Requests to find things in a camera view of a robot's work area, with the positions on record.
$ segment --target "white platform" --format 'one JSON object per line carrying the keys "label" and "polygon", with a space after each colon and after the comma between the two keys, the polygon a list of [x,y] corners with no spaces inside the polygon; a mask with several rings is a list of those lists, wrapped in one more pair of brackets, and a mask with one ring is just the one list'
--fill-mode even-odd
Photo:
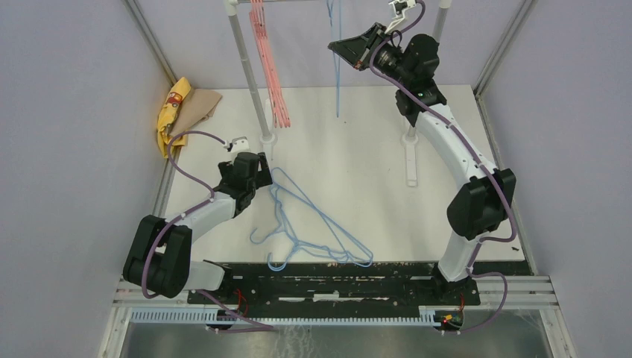
{"label": "white platform", "polygon": [[[440,88],[461,127],[492,160],[470,86]],[[195,129],[224,139],[247,136],[251,150],[261,151],[260,130],[248,90],[219,92],[224,97],[215,115]],[[267,98],[265,90],[260,92]],[[279,141],[270,166],[279,166],[292,176],[322,211],[373,251],[374,261],[438,261],[451,233],[446,208],[457,188],[437,152],[421,135],[417,145],[419,186],[406,186],[400,142],[405,123],[395,105],[395,88],[343,87],[340,118],[335,115],[335,88],[291,88],[284,89],[283,95],[291,128],[277,130]],[[229,159],[216,141],[191,136],[178,163],[215,186],[220,180],[217,163]],[[184,210],[206,194],[202,186],[176,174],[166,211]],[[301,239],[336,247],[319,216],[294,199],[285,203]],[[272,252],[274,261],[283,261],[291,248],[284,235],[271,237],[262,245],[248,239],[254,228],[259,228],[256,237],[260,238],[276,225],[272,199],[267,189],[260,189],[239,217],[217,226],[193,245],[192,259],[260,263]],[[496,233],[508,236],[508,222]],[[524,255],[518,241],[487,242],[478,259],[524,260]],[[323,259],[303,252],[291,261]]]}

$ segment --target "purple cable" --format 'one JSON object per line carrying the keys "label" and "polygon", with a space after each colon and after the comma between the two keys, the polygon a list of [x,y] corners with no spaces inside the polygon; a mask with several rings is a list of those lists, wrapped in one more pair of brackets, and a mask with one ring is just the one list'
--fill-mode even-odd
{"label": "purple cable", "polygon": [[[226,142],[223,141],[222,139],[207,133],[207,132],[200,132],[200,131],[184,131],[176,136],[174,136],[173,138],[171,138],[171,140],[169,141],[169,144],[167,144],[167,155],[169,157],[169,162],[171,162],[171,164],[174,166],[174,168],[179,171],[180,173],[182,173],[185,177],[193,180],[196,183],[201,184],[202,186],[204,186],[205,188],[207,188],[210,192],[211,192],[211,197],[210,199],[213,199],[215,197],[215,191],[213,191],[213,188],[207,184],[204,183],[201,179],[198,179],[196,177],[194,177],[193,175],[190,175],[189,173],[185,172],[184,170],[182,170],[182,168],[180,168],[176,161],[174,160],[173,156],[171,155],[171,147],[174,144],[174,142],[176,140],[178,140],[179,138],[181,138],[182,136],[185,136],[186,134],[202,134],[203,136],[209,136],[217,141],[219,141],[222,145],[225,145]],[[206,206],[207,204],[210,204],[210,200],[206,199],[204,201],[202,201],[201,203],[199,203],[198,205],[195,205],[187,210],[185,210],[184,215],[187,216],[191,213],[193,213],[194,211],[200,209],[201,207]],[[175,223],[177,223],[178,221],[180,221],[183,217],[182,216],[176,216],[175,218],[173,218],[170,222],[167,223],[167,225],[165,225],[165,227],[162,228],[162,230],[158,233],[158,236],[156,236],[156,239],[154,240],[154,243],[151,244],[151,248],[149,249],[149,252],[147,254],[147,259],[145,260],[145,265],[142,267],[142,276],[141,276],[141,290],[142,290],[142,295],[145,296],[145,298],[154,298],[156,296],[158,296],[157,293],[154,294],[149,294],[149,292],[147,291],[147,276],[149,275],[149,264],[151,263],[151,259],[154,257],[154,254],[156,253],[156,249],[158,248],[158,244],[160,243],[160,240],[162,239],[162,237],[165,235],[165,233],[167,232],[167,230],[169,230],[169,228],[171,226],[173,226]]]}
{"label": "purple cable", "polygon": [[[189,209],[184,211],[184,216],[190,215],[193,212],[195,212],[196,210],[200,209],[201,207],[206,206],[207,204],[211,203],[211,199],[213,199],[215,197],[215,191],[213,190],[213,188],[207,184],[204,183],[201,179],[194,177],[193,175],[190,175],[189,173],[185,172],[184,170],[182,170],[182,168],[180,168],[176,161],[174,160],[173,156],[171,156],[171,147],[174,144],[174,142],[176,140],[178,140],[179,138],[181,138],[182,136],[185,136],[187,134],[201,134],[203,136],[208,136],[210,138],[213,138],[217,141],[219,141],[222,145],[226,145],[226,142],[223,141],[222,139],[220,139],[217,136],[214,136],[210,133],[207,132],[202,132],[202,131],[184,131],[176,136],[174,136],[173,138],[171,138],[171,140],[169,141],[169,144],[167,144],[167,155],[169,157],[169,162],[174,166],[174,168],[179,171],[182,175],[184,175],[185,177],[193,180],[196,183],[199,183],[200,185],[204,186],[205,188],[207,188],[210,192],[210,198],[202,201],[201,203],[194,205],[193,207],[190,207]],[[145,265],[142,268],[142,276],[141,276],[141,290],[142,290],[142,295],[145,296],[145,298],[148,299],[152,299],[156,296],[158,296],[157,293],[154,294],[149,294],[149,292],[147,291],[147,278],[149,275],[149,264],[151,263],[151,259],[154,257],[154,254],[156,253],[156,248],[158,248],[158,243],[160,242],[160,240],[162,239],[162,237],[165,235],[165,233],[167,232],[167,230],[169,230],[169,228],[171,226],[173,226],[175,223],[177,223],[178,221],[180,221],[183,218],[182,215],[178,215],[175,218],[173,218],[170,222],[167,223],[167,225],[165,225],[165,227],[162,228],[162,230],[158,233],[158,236],[156,236],[156,239],[154,240],[154,243],[151,245],[151,248],[149,249],[149,252],[147,254],[147,259],[145,260]],[[224,306],[220,301],[217,300],[217,298],[213,297],[210,293],[204,291],[204,290],[199,290],[199,293],[201,293],[202,295],[206,296],[209,300],[215,302],[215,304],[217,304],[218,306],[220,306],[222,309],[224,309],[226,311],[226,313],[228,315],[231,315],[237,319],[241,319],[242,321],[246,321],[248,323],[254,324],[257,326],[257,328],[245,328],[243,330],[229,330],[226,331],[226,333],[246,333],[246,332],[259,332],[259,331],[268,331],[268,330],[273,330],[274,328],[272,326],[269,326],[267,324],[262,324],[259,322],[255,322],[249,318],[245,318],[242,315],[239,315],[238,313],[234,313],[233,311],[231,311],[229,308],[227,308],[226,306]]]}
{"label": "purple cable", "polygon": [[[401,30],[401,32],[398,34],[398,36],[402,36],[401,34],[405,33],[406,31],[408,31],[409,29],[411,29],[413,26],[415,26],[423,17],[423,14],[426,12],[426,3],[423,2],[423,0],[417,0],[417,3],[421,5],[421,14],[409,25],[406,26],[403,30]],[[478,256],[478,252],[481,250],[481,245],[483,242],[485,241],[496,241],[496,242],[511,242],[516,238],[517,235],[517,229],[516,229],[516,218],[514,217],[514,212],[511,210],[511,207],[509,206],[509,202],[507,202],[507,198],[505,197],[505,194],[502,192],[502,189],[500,188],[500,185],[498,184],[498,182],[496,181],[496,179],[492,176],[491,172],[489,170],[487,170],[487,168],[485,168],[485,166],[482,164],[481,159],[478,157],[478,153],[474,150],[474,148],[470,145],[470,143],[467,141],[467,139],[465,138],[465,136],[461,133],[460,130],[458,130],[458,128],[454,125],[452,125],[452,123],[444,116],[440,115],[437,111],[431,109],[430,107],[426,106],[422,101],[419,100],[418,97],[416,97],[415,95],[413,95],[410,91],[408,91],[402,84],[400,84],[399,82],[395,81],[393,78],[388,77],[387,75],[384,75],[382,73],[380,73],[379,71],[376,70],[375,66],[373,66],[373,61],[375,60],[375,57],[377,55],[377,53],[379,52],[379,50],[382,49],[382,47],[384,47],[384,45],[391,39],[391,37],[386,37],[384,38],[384,40],[377,46],[376,50],[371,54],[371,59],[369,60],[369,68],[371,69],[371,72],[373,72],[373,74],[377,75],[380,78],[384,78],[386,81],[391,82],[393,85],[395,85],[395,87],[397,87],[398,89],[400,89],[402,92],[404,92],[412,101],[414,101],[416,104],[418,104],[420,107],[422,107],[424,110],[426,110],[426,112],[432,114],[433,116],[437,117],[439,120],[441,120],[446,126],[449,126],[452,131],[456,134],[456,136],[462,141],[463,145],[465,145],[465,148],[467,149],[467,151],[470,153],[470,155],[472,155],[472,158],[474,160],[474,162],[476,163],[476,165],[483,171],[483,173],[485,173],[485,175],[489,178],[490,182],[492,183],[492,186],[494,187],[496,193],[498,194],[498,196],[500,197],[500,201],[502,203],[502,206],[505,208],[505,212],[507,213],[507,216],[509,218],[509,223],[511,224],[511,235],[504,239],[504,238],[500,238],[500,237],[493,237],[493,236],[487,236],[484,238],[481,238],[480,241],[478,242],[478,244],[476,245],[476,247],[474,248],[474,251],[472,252],[472,256],[470,257],[470,261],[467,263],[467,274],[472,277],[472,278],[483,278],[483,277],[500,277],[502,279],[502,282],[505,285],[505,290],[502,293],[502,299],[500,300],[500,305],[498,306],[498,309],[494,312],[494,314],[489,317],[488,320],[484,321],[483,323],[477,324],[474,327],[470,327],[470,328],[466,328],[464,330],[459,330],[459,333],[465,333],[465,332],[470,332],[473,330],[477,330],[479,328],[482,328],[483,326],[488,325],[489,323],[491,323],[493,320],[495,320],[499,315],[500,312],[502,310],[502,307],[505,305],[505,302],[507,300],[507,293],[508,293],[508,283],[507,283],[507,278],[500,272],[488,272],[485,274],[473,274],[469,267],[472,267],[474,265],[474,262],[476,261],[476,257]]]}
{"label": "purple cable", "polygon": [[226,311],[228,315],[231,315],[232,317],[241,319],[244,322],[248,322],[254,326],[257,326],[256,328],[244,328],[242,330],[227,330],[227,331],[224,331],[225,333],[267,332],[270,330],[274,330],[274,327],[268,324],[263,324],[257,321],[253,321],[250,318],[246,318],[242,315],[239,315],[238,313],[233,312],[230,308],[226,307],[226,305],[222,304],[217,298],[213,297],[213,295],[211,295],[207,291],[204,291],[203,289],[199,289],[197,292],[202,294],[202,296],[208,298],[209,300],[213,301],[214,304],[217,304],[219,307],[221,307],[221,309]]}

